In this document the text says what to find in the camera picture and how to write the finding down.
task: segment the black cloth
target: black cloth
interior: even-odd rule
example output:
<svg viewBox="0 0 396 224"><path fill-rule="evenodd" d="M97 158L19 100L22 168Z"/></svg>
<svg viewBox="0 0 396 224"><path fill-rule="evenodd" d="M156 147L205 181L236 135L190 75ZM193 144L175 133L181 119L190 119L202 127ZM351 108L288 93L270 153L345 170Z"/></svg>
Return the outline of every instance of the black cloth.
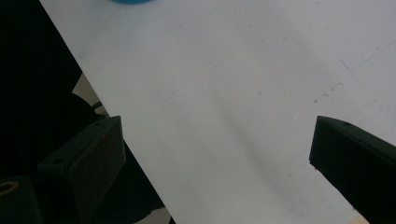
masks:
<svg viewBox="0 0 396 224"><path fill-rule="evenodd" d="M0 0L0 23L0 179L35 180L36 165L97 116L72 94L82 71L37 0ZM126 156L96 223L131 223L163 207Z"/></svg>

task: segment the floor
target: floor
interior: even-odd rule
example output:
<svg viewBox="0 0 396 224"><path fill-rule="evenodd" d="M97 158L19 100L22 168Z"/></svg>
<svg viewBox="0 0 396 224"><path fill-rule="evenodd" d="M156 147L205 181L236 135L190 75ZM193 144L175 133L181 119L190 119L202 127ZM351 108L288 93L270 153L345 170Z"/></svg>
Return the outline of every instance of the floor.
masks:
<svg viewBox="0 0 396 224"><path fill-rule="evenodd" d="M92 86L90 85L90 82L84 75L82 75L81 78L79 79L78 84L73 90L73 93L83 98L90 105L99 102L98 96L96 95ZM96 109L96 113L108 117L106 110L102 106ZM137 222L136 224L168 224L169 219L170 219L169 212L166 210L166 208L163 208L153 211L151 215Z"/></svg>

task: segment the white table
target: white table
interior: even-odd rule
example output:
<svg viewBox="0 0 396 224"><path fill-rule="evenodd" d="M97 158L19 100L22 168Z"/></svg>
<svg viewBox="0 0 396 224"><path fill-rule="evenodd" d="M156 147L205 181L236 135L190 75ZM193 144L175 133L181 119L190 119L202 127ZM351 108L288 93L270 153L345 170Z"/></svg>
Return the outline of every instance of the white table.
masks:
<svg viewBox="0 0 396 224"><path fill-rule="evenodd" d="M394 0L41 0L178 224L357 215L317 115L396 144Z"/></svg>

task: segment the screw hole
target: screw hole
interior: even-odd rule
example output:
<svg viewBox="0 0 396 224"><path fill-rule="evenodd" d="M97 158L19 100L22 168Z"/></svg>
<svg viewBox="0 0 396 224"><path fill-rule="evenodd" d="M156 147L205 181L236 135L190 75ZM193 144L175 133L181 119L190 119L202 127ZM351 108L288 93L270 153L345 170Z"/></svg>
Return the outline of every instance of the screw hole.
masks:
<svg viewBox="0 0 396 224"><path fill-rule="evenodd" d="M58 165L58 164L61 164L62 162L64 162L64 159L63 159L63 158L59 158L59 159L54 160L54 161L52 162L52 164Z"/></svg>
<svg viewBox="0 0 396 224"><path fill-rule="evenodd" d="M0 196L5 195L13 191L18 187L19 183L16 181L8 181L0 184Z"/></svg>

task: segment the blue object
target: blue object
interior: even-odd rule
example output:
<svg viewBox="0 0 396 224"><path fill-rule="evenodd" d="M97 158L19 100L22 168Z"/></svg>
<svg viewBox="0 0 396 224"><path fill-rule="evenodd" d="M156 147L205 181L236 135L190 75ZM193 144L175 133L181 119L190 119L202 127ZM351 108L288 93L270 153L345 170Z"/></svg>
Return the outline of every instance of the blue object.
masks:
<svg viewBox="0 0 396 224"><path fill-rule="evenodd" d="M119 3L126 3L126 4L139 4L139 3L145 3L150 0L113 0L114 2L119 2Z"/></svg>

